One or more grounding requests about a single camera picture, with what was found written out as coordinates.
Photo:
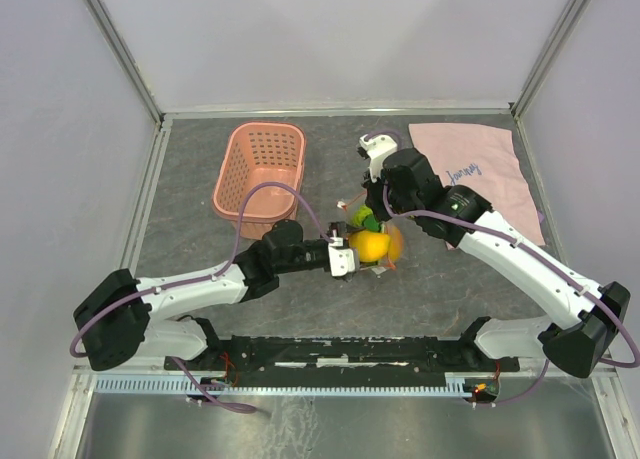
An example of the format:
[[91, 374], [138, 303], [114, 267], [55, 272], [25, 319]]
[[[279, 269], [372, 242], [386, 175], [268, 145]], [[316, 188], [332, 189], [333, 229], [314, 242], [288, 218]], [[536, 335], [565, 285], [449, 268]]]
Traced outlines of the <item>green toy fruit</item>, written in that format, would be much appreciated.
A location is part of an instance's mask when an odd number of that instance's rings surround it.
[[353, 214], [351, 218], [352, 224], [357, 228], [363, 227], [363, 220], [367, 217], [373, 215], [373, 211], [366, 205], [361, 205]]

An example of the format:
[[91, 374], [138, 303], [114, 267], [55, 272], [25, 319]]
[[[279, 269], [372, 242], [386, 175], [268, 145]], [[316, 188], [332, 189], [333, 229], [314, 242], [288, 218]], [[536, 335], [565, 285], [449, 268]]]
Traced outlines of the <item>toy peach slice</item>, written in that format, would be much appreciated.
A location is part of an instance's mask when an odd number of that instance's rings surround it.
[[371, 232], [381, 232], [382, 231], [382, 226], [381, 223], [373, 216], [367, 216], [364, 220], [363, 220], [363, 227]]

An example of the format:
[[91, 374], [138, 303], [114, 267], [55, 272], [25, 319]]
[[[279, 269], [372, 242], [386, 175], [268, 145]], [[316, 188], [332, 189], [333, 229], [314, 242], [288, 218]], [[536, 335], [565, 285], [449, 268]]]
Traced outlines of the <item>yellow toy mango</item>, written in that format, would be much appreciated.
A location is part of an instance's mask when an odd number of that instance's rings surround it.
[[349, 245], [363, 263], [377, 263], [387, 256], [390, 237], [386, 233], [362, 230], [350, 235]]

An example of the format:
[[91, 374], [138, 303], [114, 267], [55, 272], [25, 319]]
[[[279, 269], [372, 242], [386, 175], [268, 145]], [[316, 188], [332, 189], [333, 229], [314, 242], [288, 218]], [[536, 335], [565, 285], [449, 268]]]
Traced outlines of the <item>clear zip top bag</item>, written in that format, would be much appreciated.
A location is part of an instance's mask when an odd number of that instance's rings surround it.
[[347, 224], [349, 245], [358, 254], [360, 268], [376, 275], [395, 270], [404, 251], [404, 237], [392, 222], [379, 221], [365, 204], [366, 193], [351, 200], [338, 200], [337, 208]]

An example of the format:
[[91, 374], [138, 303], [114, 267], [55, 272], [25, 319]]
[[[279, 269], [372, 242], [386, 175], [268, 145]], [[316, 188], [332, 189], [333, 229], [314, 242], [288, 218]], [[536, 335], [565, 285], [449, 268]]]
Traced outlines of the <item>orange toy fruit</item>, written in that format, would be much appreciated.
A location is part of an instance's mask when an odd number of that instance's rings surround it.
[[393, 223], [387, 224], [386, 232], [390, 237], [387, 257], [390, 262], [396, 262], [404, 251], [404, 237], [399, 228]]

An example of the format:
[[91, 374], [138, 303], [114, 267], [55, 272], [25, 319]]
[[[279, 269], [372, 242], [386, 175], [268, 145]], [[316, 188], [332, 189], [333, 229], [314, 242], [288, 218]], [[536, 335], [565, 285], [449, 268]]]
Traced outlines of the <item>pink plastic basket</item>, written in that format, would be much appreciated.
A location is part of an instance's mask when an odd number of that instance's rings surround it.
[[278, 182], [299, 190], [303, 181], [306, 138], [293, 124], [247, 122], [229, 138], [211, 196], [216, 214], [240, 228], [243, 238], [258, 240], [275, 222], [293, 219], [295, 197], [280, 188], [266, 187], [249, 200], [238, 222], [242, 201], [256, 186]]

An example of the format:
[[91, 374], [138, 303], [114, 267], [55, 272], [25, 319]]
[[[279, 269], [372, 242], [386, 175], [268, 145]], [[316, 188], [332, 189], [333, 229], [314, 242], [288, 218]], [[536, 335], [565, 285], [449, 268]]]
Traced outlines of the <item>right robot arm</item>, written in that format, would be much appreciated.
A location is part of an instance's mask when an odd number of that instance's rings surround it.
[[379, 222], [408, 218], [427, 235], [492, 267], [531, 298], [543, 315], [532, 319], [483, 319], [458, 347], [467, 368], [494, 359], [545, 358], [563, 372], [587, 378], [616, 336], [628, 339], [623, 320], [630, 292], [620, 283], [588, 279], [526, 239], [464, 185], [445, 185], [415, 148], [361, 145], [368, 160], [366, 205]]

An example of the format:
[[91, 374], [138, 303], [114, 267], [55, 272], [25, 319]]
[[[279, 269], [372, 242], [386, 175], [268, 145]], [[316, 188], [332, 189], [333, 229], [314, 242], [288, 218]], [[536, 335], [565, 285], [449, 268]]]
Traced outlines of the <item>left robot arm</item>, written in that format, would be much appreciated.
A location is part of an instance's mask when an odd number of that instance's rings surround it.
[[70, 351], [97, 372], [135, 357], [169, 356], [209, 369], [220, 360], [221, 343], [209, 322], [189, 313], [261, 298], [278, 288], [283, 274], [322, 269], [342, 279], [359, 266], [345, 224], [332, 224], [328, 237], [306, 240], [298, 222], [281, 220], [214, 267], [159, 278], [136, 278], [128, 269], [111, 272], [75, 309], [78, 334]]

